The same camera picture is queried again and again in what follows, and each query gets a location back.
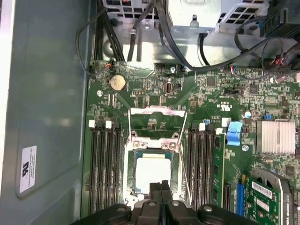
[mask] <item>pci express slot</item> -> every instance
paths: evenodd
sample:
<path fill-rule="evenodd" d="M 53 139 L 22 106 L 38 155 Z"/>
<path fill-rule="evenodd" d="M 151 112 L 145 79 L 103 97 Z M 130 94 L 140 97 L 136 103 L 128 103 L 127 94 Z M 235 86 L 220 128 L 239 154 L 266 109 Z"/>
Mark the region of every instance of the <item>pci express slot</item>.
<path fill-rule="evenodd" d="M 244 216 L 244 189 L 245 186 L 242 183 L 237 184 L 236 214 L 240 216 Z"/>
<path fill-rule="evenodd" d="M 231 185 L 227 182 L 224 182 L 223 209 L 228 211 L 230 211 L 230 192 L 231 192 Z"/>
<path fill-rule="evenodd" d="M 111 129 L 98 123 L 92 130 L 90 214 L 118 202 L 120 140 L 118 122 Z"/>
<path fill-rule="evenodd" d="M 211 131 L 191 129 L 188 133 L 187 179 L 195 210 L 211 203 L 214 139 Z"/>

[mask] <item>green circuit board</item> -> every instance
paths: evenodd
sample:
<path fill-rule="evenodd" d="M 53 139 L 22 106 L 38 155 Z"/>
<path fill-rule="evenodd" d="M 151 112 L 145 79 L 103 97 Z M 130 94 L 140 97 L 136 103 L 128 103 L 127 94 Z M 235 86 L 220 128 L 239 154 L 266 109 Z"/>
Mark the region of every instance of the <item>green circuit board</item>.
<path fill-rule="evenodd" d="M 106 63 L 92 61 L 91 68 L 98 71 Z M 171 67 L 175 67 L 175 72 L 171 72 Z M 260 69 L 239 67 L 237 74 L 255 78 L 263 73 Z M 122 90 L 112 89 L 111 78 L 115 75 L 121 75 L 126 81 Z M 270 82 L 270 79 L 250 82 L 233 77 L 230 70 L 223 68 L 198 73 L 187 72 L 179 65 L 116 62 L 113 68 L 88 82 L 82 217 L 108 205 L 124 203 L 124 145 L 129 137 L 128 110 L 152 105 L 187 112 L 182 135 L 186 167 L 190 163 L 189 149 L 194 148 L 189 144 L 192 125 L 209 120 L 214 129 L 223 130 L 222 133 L 214 134 L 214 138 L 218 138 L 218 146 L 214 143 L 212 156 L 212 164 L 217 165 L 216 169 L 209 171 L 212 174 L 212 203 L 223 207 L 226 202 L 228 210 L 237 212 L 237 183 L 241 181 L 242 175 L 249 175 L 253 168 L 272 170 L 289 178 L 291 186 L 296 190 L 295 200 L 298 201 L 300 160 L 295 155 L 264 155 L 256 149 L 256 122 L 263 120 L 266 115 L 273 120 L 294 120 L 299 131 L 300 83 L 296 82 L 295 75 L 281 83 Z M 251 112 L 251 118 L 245 119 L 245 112 Z M 229 119 L 243 123 L 240 146 L 226 144 L 224 122 Z M 105 129 L 106 121 L 109 121 L 108 126 L 112 129 L 110 132 Z M 104 128 L 94 131 L 91 125 L 93 122 L 96 127 Z M 180 132 L 181 125 L 182 118 L 159 113 L 133 115 L 130 122 L 131 130 L 139 136 L 152 139 L 171 138 L 174 133 Z M 204 134 L 199 135 L 203 135 L 200 138 L 210 138 Z M 296 133 L 297 144 L 299 137 L 300 134 Z M 247 151 L 242 149 L 244 145 L 248 146 Z M 128 172 L 133 171 L 134 166 L 127 161 Z M 131 177 L 127 176 L 128 183 L 134 179 L 134 176 Z M 180 199 L 187 200 L 185 179 L 182 177 L 180 180 L 183 192 Z M 225 192 L 222 192 L 224 183 L 230 186 L 226 199 Z"/>

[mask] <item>white label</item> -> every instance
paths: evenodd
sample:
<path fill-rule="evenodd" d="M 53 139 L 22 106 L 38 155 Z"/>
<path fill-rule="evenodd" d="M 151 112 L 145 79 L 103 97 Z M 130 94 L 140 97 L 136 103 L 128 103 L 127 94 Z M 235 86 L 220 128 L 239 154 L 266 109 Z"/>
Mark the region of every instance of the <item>white label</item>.
<path fill-rule="evenodd" d="M 226 111 L 226 112 L 230 112 L 230 110 L 232 109 L 232 105 L 225 105 L 225 104 L 218 104 L 217 108 L 221 108 L 221 111 Z"/>
<path fill-rule="evenodd" d="M 262 193 L 263 195 L 267 196 L 268 198 L 272 199 L 272 192 L 262 187 L 261 185 L 252 182 L 252 188 L 258 191 L 259 193 Z"/>
<path fill-rule="evenodd" d="M 256 204 L 259 205 L 260 207 L 262 207 L 267 212 L 270 211 L 269 206 L 267 204 L 263 203 L 262 201 L 258 200 L 258 199 L 256 200 Z"/>
<path fill-rule="evenodd" d="M 20 193 L 32 187 L 36 176 L 37 147 L 32 146 L 22 150 Z"/>

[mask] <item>gray metal panel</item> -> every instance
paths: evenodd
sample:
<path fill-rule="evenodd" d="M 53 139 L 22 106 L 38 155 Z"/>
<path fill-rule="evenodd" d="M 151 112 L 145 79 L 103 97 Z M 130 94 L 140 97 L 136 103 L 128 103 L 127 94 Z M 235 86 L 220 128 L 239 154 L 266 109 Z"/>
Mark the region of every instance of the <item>gray metal panel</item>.
<path fill-rule="evenodd" d="M 2 224 L 69 224 L 80 216 L 85 79 L 75 33 L 88 12 L 88 0 L 16 0 Z M 22 149 L 34 145 L 35 185 L 20 194 Z"/>

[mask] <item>silver heatsink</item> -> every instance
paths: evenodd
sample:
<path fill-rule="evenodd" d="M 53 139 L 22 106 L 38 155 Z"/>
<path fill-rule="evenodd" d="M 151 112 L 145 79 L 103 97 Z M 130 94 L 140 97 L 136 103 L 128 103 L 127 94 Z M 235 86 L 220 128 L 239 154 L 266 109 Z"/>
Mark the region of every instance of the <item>silver heatsink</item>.
<path fill-rule="evenodd" d="M 295 121 L 257 122 L 257 152 L 265 154 L 295 154 Z"/>

